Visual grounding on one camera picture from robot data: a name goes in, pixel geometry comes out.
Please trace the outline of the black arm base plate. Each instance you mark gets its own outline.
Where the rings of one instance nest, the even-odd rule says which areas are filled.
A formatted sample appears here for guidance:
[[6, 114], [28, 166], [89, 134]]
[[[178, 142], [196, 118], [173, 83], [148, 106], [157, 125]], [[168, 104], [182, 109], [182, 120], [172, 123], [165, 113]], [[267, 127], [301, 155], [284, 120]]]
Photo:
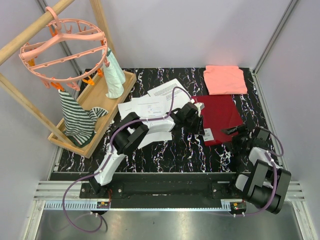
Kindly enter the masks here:
[[232, 186], [234, 172], [210, 173], [121, 173], [98, 186], [93, 180], [82, 183], [80, 198], [111, 198], [111, 209], [120, 210], [209, 210], [222, 208], [222, 200], [241, 200]]

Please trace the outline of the white printed paper sheet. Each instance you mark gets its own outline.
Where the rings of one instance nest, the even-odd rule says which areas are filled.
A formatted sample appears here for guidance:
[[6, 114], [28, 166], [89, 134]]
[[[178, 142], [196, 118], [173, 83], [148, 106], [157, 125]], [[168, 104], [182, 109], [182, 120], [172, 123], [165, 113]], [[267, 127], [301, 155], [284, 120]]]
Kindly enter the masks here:
[[147, 91], [150, 97], [165, 96], [167, 101], [167, 111], [169, 111], [172, 103], [172, 93], [174, 87], [178, 87], [174, 90], [173, 106], [172, 110], [182, 108], [185, 104], [190, 102], [190, 96], [188, 91], [183, 85], [175, 78], [158, 87], [154, 87]]

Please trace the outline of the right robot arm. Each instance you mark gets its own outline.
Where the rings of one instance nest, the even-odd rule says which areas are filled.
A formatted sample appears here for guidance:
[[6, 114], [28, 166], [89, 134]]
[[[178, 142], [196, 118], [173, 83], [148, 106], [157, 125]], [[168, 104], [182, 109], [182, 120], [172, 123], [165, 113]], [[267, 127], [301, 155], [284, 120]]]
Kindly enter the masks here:
[[249, 130], [246, 125], [238, 125], [221, 130], [231, 138], [231, 152], [235, 157], [247, 156], [253, 164], [249, 175], [237, 173], [227, 185], [228, 195], [241, 198], [253, 204], [259, 211], [278, 214], [283, 207], [292, 174], [280, 167], [275, 160], [284, 155], [280, 145], [280, 153], [268, 149], [267, 140], [279, 138], [270, 130], [257, 126]]

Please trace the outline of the red plastic clip folder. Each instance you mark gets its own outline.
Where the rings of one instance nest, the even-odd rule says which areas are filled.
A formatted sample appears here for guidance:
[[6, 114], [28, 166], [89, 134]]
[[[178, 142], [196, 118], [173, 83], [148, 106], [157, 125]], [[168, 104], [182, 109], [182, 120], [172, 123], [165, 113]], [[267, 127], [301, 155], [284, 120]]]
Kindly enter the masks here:
[[221, 132], [243, 124], [242, 118], [231, 95], [200, 95], [193, 96], [198, 103], [204, 103], [201, 110], [204, 129], [210, 128], [214, 140], [204, 141], [205, 146], [220, 145], [232, 140], [232, 135]]

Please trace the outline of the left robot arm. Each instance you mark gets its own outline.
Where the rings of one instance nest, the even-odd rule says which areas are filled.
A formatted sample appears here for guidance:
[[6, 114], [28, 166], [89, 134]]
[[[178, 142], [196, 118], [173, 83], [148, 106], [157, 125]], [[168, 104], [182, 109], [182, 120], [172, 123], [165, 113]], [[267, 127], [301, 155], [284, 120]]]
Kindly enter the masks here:
[[122, 160], [132, 154], [147, 135], [171, 133], [181, 129], [204, 135], [201, 114], [204, 107], [202, 102], [188, 102], [182, 108], [151, 119], [143, 119], [135, 112], [129, 113], [112, 132], [104, 159], [89, 178], [90, 192], [97, 198], [103, 198], [108, 193], [107, 185], [112, 181]]

